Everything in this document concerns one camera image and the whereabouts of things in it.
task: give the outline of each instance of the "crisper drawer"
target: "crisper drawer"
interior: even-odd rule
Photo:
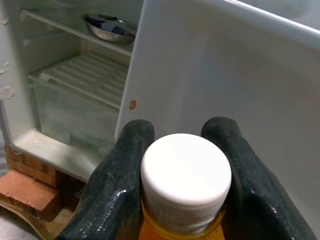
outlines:
[[[67,145],[105,155],[115,142],[126,75],[124,66],[93,53],[30,74],[40,131]]]

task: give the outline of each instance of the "red brick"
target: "red brick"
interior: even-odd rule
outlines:
[[[15,170],[0,178],[0,197],[39,217],[51,213],[59,201],[59,190]]]

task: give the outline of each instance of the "refrigerator door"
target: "refrigerator door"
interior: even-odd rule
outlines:
[[[235,119],[320,238],[320,31],[238,1],[145,0],[116,135]]]

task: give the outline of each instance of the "brown spot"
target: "brown spot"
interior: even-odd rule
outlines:
[[[132,101],[130,102],[129,108],[132,110],[132,109],[135,109],[136,106],[137,106],[137,101],[136,101],[136,100],[132,100]]]

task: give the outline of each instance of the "stainless steel bowl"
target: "stainless steel bowl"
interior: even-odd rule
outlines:
[[[126,36],[126,35],[116,34],[116,33],[110,32],[110,31],[103,30],[99,27],[96,27],[86,20],[88,17],[90,17],[90,14],[83,15],[82,19],[84,20],[89,32],[102,40],[105,40],[105,41],[108,41],[111,43],[115,43],[115,44],[121,44],[121,45],[129,45],[135,40],[135,37],[136,37],[135,35]],[[107,15],[104,15],[104,17],[106,19],[113,18],[113,17],[107,16]],[[134,25],[132,25],[131,23],[129,23],[125,20],[122,20],[120,18],[116,18],[116,21],[120,24],[123,24],[126,27],[129,27],[132,29],[135,28]]]

